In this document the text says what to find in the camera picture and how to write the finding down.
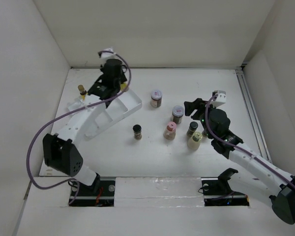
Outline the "yellow label bottle gold cap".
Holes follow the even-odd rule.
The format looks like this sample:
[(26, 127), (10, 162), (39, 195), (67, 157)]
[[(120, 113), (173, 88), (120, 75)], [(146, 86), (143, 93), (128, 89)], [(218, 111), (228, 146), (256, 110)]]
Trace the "yellow label bottle gold cap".
[(83, 85), (78, 85), (78, 90), (79, 90), (81, 99), (84, 101), (88, 92), (86, 91)]

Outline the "black cap spice jar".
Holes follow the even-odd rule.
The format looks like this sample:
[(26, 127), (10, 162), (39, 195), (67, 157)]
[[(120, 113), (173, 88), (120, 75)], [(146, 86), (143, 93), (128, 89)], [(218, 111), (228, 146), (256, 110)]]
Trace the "black cap spice jar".
[(139, 124), (133, 126), (134, 138), (140, 140), (142, 138), (142, 127)]

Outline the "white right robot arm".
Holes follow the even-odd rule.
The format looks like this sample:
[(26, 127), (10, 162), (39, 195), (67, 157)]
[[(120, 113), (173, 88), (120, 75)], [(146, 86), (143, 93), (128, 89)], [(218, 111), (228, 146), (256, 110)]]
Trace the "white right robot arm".
[(210, 100), (197, 98), (184, 102), (185, 115), (201, 122), (214, 150), (238, 164), (255, 177), (240, 180), (238, 170), (228, 168), (218, 176), (217, 187), (224, 194), (245, 193), (269, 206), (283, 222), (295, 223), (295, 175), (292, 175), (254, 152), (230, 129), (231, 121), (225, 111), (218, 108), (226, 100), (215, 94)]

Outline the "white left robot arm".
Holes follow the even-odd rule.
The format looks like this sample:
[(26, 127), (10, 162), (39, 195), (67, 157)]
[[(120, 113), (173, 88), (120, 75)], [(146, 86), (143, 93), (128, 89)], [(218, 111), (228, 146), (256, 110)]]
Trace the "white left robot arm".
[(102, 74), (89, 90), (78, 85), (82, 110), (57, 133), (46, 134), (42, 141), (45, 165), (76, 179), (89, 195), (99, 191), (100, 175), (84, 163), (77, 146), (91, 123), (107, 109), (127, 81), (125, 68), (119, 59), (106, 60), (100, 67)]

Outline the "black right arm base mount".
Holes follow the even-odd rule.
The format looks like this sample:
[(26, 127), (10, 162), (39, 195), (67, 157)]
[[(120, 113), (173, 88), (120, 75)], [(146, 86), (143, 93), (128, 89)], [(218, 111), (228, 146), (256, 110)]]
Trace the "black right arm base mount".
[(233, 191), (228, 181), (238, 170), (228, 168), (218, 177), (202, 177), (202, 186), (198, 189), (198, 193), (204, 197), (204, 205), (206, 207), (249, 207), (249, 198), (247, 195)]

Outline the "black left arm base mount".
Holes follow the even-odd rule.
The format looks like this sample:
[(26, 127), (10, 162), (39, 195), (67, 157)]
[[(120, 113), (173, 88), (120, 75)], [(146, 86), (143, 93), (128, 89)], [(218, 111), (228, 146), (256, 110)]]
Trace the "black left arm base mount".
[(70, 207), (113, 207), (115, 201), (116, 177), (101, 177), (95, 191), (90, 186), (69, 181), (71, 187), (68, 205)]

